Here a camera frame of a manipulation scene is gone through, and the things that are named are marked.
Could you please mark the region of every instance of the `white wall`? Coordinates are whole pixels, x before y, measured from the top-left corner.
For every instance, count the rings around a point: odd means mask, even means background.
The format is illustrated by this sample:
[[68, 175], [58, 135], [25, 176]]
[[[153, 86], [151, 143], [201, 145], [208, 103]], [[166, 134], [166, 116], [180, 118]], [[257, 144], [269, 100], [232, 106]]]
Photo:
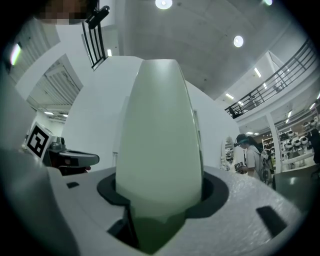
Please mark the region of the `white wall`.
[[[92, 171], [113, 166], [117, 121], [125, 98], [130, 95], [142, 59], [113, 56], [96, 69], [93, 83], [75, 99], [62, 136], [69, 149], [97, 154], [100, 163]], [[187, 82], [192, 107], [197, 110], [203, 162], [219, 167], [223, 139], [239, 134], [237, 123], [210, 97]]]
[[108, 56], [107, 50], [111, 49], [112, 56], [119, 56], [118, 30], [116, 26], [105, 26], [101, 28], [101, 33], [105, 55]]
[[64, 129], [63, 123], [51, 121], [45, 113], [42, 113], [40, 111], [36, 112], [36, 116], [30, 128], [34, 126], [35, 122], [38, 122], [39, 124], [43, 125], [49, 131], [51, 131], [53, 135], [59, 136], [59, 137], [61, 136], [62, 131]]
[[104, 6], [110, 7], [110, 13], [105, 17], [100, 25], [101, 27], [109, 26], [110, 24], [115, 24], [116, 20], [116, 0], [99, 0], [100, 8]]
[[26, 100], [42, 75], [51, 67], [51, 65], [65, 53], [63, 43], [58, 43], [40, 58], [38, 58], [31, 67], [23, 74], [15, 89]]
[[192, 108], [197, 111], [203, 163], [220, 167], [221, 144], [228, 136], [235, 141], [240, 133], [237, 123], [205, 93], [186, 81]]
[[271, 47], [270, 52], [286, 63], [307, 40], [307, 34], [294, 21], [291, 22], [284, 34]]

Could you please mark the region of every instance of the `white pillar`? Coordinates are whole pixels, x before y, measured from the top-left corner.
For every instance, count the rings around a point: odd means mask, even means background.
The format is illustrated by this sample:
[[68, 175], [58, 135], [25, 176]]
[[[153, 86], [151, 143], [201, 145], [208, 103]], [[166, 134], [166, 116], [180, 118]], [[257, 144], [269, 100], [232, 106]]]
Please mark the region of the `white pillar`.
[[281, 156], [280, 156], [280, 144], [278, 140], [277, 129], [274, 123], [274, 120], [270, 113], [266, 114], [266, 119], [268, 120], [269, 127], [272, 133], [274, 152], [275, 152], [275, 173], [281, 173]]

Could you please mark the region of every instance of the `person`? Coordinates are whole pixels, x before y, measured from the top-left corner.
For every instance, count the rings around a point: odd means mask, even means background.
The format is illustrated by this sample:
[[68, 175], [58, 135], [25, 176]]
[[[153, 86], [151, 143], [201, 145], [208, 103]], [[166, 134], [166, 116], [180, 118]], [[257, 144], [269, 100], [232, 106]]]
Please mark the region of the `person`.
[[235, 118], [237, 118], [237, 117], [240, 117], [240, 116], [242, 115], [242, 113], [238, 113], [238, 112], [235, 113], [231, 106], [229, 107], [229, 112], [230, 112], [230, 114], [232, 115], [232, 118], [233, 118], [233, 119], [235, 119]]
[[239, 134], [236, 137], [238, 146], [242, 149], [247, 150], [246, 152], [246, 166], [240, 167], [240, 171], [243, 173], [248, 173], [248, 176], [254, 177], [258, 180], [262, 180], [260, 173], [263, 169], [264, 163], [260, 155], [263, 151], [258, 143], [251, 136], [245, 134]]
[[313, 129], [311, 131], [311, 136], [309, 137], [309, 141], [313, 147], [314, 157], [313, 161], [316, 164], [320, 164], [320, 134], [317, 129]]
[[284, 89], [283, 83], [281, 83], [279, 87], [276, 87], [275, 85], [272, 86], [272, 89], [274, 89], [276, 93], [280, 93]]

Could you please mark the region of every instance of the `metal balcony railing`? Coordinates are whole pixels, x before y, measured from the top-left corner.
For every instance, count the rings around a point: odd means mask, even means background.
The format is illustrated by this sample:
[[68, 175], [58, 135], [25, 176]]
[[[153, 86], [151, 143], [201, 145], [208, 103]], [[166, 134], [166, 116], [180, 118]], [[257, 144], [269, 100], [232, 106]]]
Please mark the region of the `metal balcony railing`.
[[225, 111], [235, 119], [258, 107], [282, 90], [285, 90], [317, 60], [318, 56], [315, 47], [312, 42], [307, 39], [294, 56], [292, 56], [273, 75], [236, 103], [227, 107]]
[[87, 52], [90, 56], [91, 68], [95, 70], [98, 67], [98, 64], [101, 64], [107, 58], [105, 53], [105, 48], [104, 48], [104, 42], [102, 39], [101, 25], [99, 23], [94, 29], [88, 28], [89, 37], [90, 37], [90, 44], [89, 44], [87, 39], [88, 31], [86, 31], [85, 24], [86, 23], [82, 21], [83, 36], [84, 36]]

